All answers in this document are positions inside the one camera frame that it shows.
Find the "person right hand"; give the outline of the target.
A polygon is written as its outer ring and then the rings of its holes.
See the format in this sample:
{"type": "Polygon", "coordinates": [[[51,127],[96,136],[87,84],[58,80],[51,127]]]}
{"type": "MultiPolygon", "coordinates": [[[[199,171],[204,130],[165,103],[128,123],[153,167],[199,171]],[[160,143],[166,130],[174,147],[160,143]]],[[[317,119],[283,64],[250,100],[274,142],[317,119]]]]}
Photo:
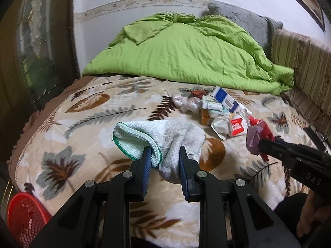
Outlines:
{"type": "Polygon", "coordinates": [[[302,207],[300,220],[297,224],[297,235],[308,234],[314,221],[325,222],[330,216],[330,205],[322,202],[322,198],[309,190],[305,204],[302,207]]]}

